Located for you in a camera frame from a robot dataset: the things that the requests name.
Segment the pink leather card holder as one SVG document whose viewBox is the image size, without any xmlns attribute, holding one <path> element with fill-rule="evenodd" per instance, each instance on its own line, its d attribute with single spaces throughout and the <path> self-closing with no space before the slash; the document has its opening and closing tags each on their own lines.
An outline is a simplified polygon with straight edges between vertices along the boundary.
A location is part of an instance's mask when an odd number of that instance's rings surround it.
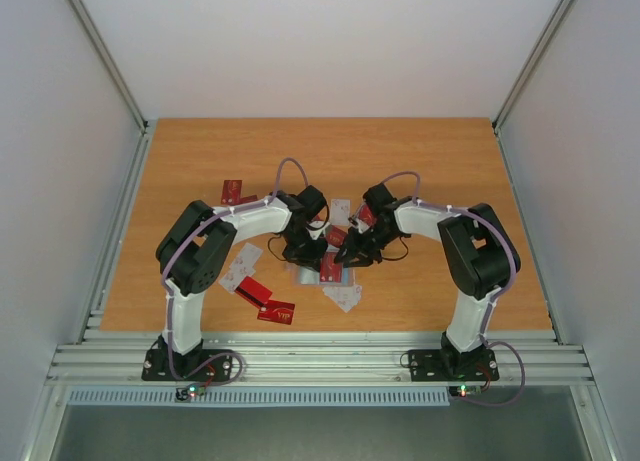
<svg viewBox="0 0 640 461">
<path fill-rule="evenodd" d="M 349 287 L 355 283 L 355 274 L 352 268 L 337 263 L 335 257 L 338 251 L 330 249 L 324 254 L 318 271 L 309 267 L 295 266 L 293 269 L 293 282 L 302 286 L 316 287 Z"/>
</svg>

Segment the red VIP card inserted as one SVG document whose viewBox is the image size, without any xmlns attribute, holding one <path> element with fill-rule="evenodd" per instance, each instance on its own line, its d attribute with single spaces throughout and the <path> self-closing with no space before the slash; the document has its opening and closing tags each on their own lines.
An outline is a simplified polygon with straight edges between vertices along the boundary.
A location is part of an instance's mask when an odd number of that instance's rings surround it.
<svg viewBox="0 0 640 461">
<path fill-rule="evenodd" d="M 326 252 L 320 266 L 319 283 L 323 285 L 338 285 L 343 282 L 344 267 L 336 261 L 336 252 Z"/>
</svg>

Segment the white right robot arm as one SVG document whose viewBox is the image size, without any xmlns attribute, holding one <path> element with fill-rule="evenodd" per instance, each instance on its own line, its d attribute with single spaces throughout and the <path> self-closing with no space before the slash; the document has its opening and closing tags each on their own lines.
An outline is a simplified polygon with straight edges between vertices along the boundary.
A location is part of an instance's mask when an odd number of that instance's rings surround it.
<svg viewBox="0 0 640 461">
<path fill-rule="evenodd" d="M 383 206 L 367 229 L 351 227 L 335 261 L 368 267 L 382 261 L 388 244 L 410 236 L 443 248 L 458 295 L 445 331 L 451 346 L 442 351 L 441 364 L 450 376 L 463 377 L 476 366 L 474 349 L 484 344 L 496 301 L 514 283 L 520 257 L 491 205 L 460 208 L 405 197 Z"/>
</svg>

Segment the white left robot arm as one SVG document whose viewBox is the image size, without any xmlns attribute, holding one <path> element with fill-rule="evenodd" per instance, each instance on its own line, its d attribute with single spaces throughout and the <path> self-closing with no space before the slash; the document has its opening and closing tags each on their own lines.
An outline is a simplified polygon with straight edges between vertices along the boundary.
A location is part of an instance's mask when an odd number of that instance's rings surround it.
<svg viewBox="0 0 640 461">
<path fill-rule="evenodd" d="M 156 249 L 167 295 L 162 337 L 170 348 L 165 360 L 170 372 L 189 379 L 200 370 L 204 292 L 217 280 L 231 248 L 272 233 L 285 241 L 285 261 L 319 271 L 328 242 L 312 222 L 327 207 L 313 186 L 236 206 L 210 207 L 200 200 L 187 206 Z"/>
</svg>

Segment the white card under arm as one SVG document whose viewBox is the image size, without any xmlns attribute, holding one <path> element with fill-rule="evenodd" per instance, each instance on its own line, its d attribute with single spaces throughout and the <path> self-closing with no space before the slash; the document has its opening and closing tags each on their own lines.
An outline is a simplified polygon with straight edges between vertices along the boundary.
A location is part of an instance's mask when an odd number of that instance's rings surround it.
<svg viewBox="0 0 640 461">
<path fill-rule="evenodd" d="M 219 279 L 219 284 L 233 294 L 246 277 L 255 273 L 255 264 L 262 254 L 261 248 L 246 243 L 231 262 L 227 273 Z"/>
</svg>

